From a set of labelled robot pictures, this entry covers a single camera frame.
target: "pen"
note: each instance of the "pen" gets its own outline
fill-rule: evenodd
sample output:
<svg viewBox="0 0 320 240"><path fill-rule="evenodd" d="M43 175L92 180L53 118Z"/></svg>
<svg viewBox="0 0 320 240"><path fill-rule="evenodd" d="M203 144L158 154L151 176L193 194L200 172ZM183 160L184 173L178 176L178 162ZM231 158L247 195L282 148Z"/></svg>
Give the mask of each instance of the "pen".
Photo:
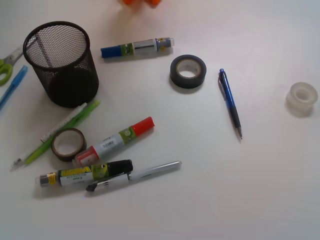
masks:
<svg viewBox="0 0 320 240"><path fill-rule="evenodd" d="M234 98L232 97L231 89L230 89L229 82L227 79L227 74L223 68L220 69L219 83L220 83L221 88L223 90L226 106L227 106L228 110L230 111L234 127L237 129L237 131L240 135L240 138L242 139L241 125L240 125L240 120L239 120L239 116L237 113L235 101L234 101Z"/></svg>
<svg viewBox="0 0 320 240"><path fill-rule="evenodd" d="M12 93L16 90L18 85L21 83L22 79L27 74L27 71L28 71L28 67L26 65L24 65L21 68L21 70L17 73L17 75L14 77L10 86L8 87L8 89L5 91L5 93L3 94L3 96L0 99L0 110L3 108L5 103L8 101L8 99L10 98Z"/></svg>
<svg viewBox="0 0 320 240"><path fill-rule="evenodd" d="M74 117L76 117L87 105L87 103L77 106L66 118L59 122L55 127L53 127L47 134L40 138L40 141L35 143L32 147L28 148L23 154L19 156L17 160L11 165L11 171L19 167L36 149L41 147L49 138L56 134L63 126L69 123Z"/></svg>
<svg viewBox="0 0 320 240"><path fill-rule="evenodd" d="M140 180L146 176L150 176L156 173L169 171L173 169L180 169L182 165L181 161L174 161L164 165L155 166L141 171L133 171L124 175L116 176L105 181L96 181L86 187L88 192L94 192L104 188L112 188L114 186L125 185L132 181Z"/></svg>
<svg viewBox="0 0 320 240"><path fill-rule="evenodd" d="M97 106L99 106L100 101L95 100L91 105L87 106L83 111L81 111L77 116L75 116L70 122L63 126L60 130L73 128L78 125L83 119L85 119ZM47 151L52 143L54 135L51 136L47 141L45 141L40 147L38 147L29 157L24 161L20 161L19 165L29 165L38 157L40 157L45 151Z"/></svg>

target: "blue pen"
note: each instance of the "blue pen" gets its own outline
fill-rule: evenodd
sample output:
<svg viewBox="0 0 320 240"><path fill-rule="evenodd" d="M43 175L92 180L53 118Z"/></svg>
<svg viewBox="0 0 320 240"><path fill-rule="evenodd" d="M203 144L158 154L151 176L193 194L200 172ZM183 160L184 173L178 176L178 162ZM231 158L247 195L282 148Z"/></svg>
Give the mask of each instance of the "blue pen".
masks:
<svg viewBox="0 0 320 240"><path fill-rule="evenodd" d="M225 72L225 70L223 68L220 69L219 83L220 83L221 88L223 90L226 106L227 106L228 110L230 111L230 115L231 115L233 124L234 124L235 128L237 129L237 131L238 131L238 133L239 133L239 135L240 135L240 137L242 139L241 125L240 125L240 120L239 120L239 116L238 116L238 113L237 113L235 101L234 101L234 98L232 97L232 93L231 93L231 89L230 89L230 86L229 86L227 74L226 74L226 72Z"/></svg>
<svg viewBox="0 0 320 240"><path fill-rule="evenodd" d="M14 77L14 79L12 80L9 88L5 91L5 93L3 94L3 96L0 99L0 110L3 108L5 103L8 101L8 99L11 96L11 94L16 90L18 85L21 83L21 80L24 78L24 76L26 75L27 71L28 71L28 67L26 65L24 65L21 68L21 70L18 72L18 74Z"/></svg>

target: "black electrical tape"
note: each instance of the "black electrical tape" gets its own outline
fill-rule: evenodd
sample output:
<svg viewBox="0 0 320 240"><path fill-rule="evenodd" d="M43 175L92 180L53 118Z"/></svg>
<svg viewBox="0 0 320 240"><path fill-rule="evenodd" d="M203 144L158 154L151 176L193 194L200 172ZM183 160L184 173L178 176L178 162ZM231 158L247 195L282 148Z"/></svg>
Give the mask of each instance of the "black electrical tape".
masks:
<svg viewBox="0 0 320 240"><path fill-rule="evenodd" d="M63 145L71 145L76 150L68 152ZM59 131L52 139L51 149L54 155L63 162L72 162L75 156L87 149L87 142L81 131L76 128L66 128Z"/></svg>
<svg viewBox="0 0 320 240"><path fill-rule="evenodd" d="M182 76L179 71L182 68L193 68L196 75L193 77ZM175 85L184 89L199 87L205 80L207 67L204 61L193 55L181 55L173 60L170 67L170 78Z"/></svg>

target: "green label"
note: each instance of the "green label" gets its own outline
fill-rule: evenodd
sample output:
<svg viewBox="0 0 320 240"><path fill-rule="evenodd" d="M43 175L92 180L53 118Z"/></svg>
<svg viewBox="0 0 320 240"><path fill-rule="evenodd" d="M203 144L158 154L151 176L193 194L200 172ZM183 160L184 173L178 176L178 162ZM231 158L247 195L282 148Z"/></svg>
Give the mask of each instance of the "green label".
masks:
<svg viewBox="0 0 320 240"><path fill-rule="evenodd" d="M109 177L107 163L101 164L101 165L93 165L91 169L92 169L92 177L94 181Z"/></svg>
<svg viewBox="0 0 320 240"><path fill-rule="evenodd" d="M132 139L136 138L136 133L134 132L131 126L126 129L123 129L122 131L119 132L119 134L122 137L124 144L127 144Z"/></svg>
<svg viewBox="0 0 320 240"><path fill-rule="evenodd" d="M128 56L128 55L134 54L134 47L132 46L132 43L122 44L120 45L120 48L121 48L122 56Z"/></svg>

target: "black marker cap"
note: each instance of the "black marker cap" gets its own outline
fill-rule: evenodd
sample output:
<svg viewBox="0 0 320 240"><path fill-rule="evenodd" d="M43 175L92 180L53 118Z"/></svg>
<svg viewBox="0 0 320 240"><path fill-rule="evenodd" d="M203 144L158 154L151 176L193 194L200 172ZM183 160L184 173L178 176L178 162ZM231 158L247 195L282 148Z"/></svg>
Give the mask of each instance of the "black marker cap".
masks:
<svg viewBox="0 0 320 240"><path fill-rule="evenodd" d="M115 176L122 173L129 173L134 169L131 160L121 160L121 161L113 161L108 162L108 172L109 176Z"/></svg>

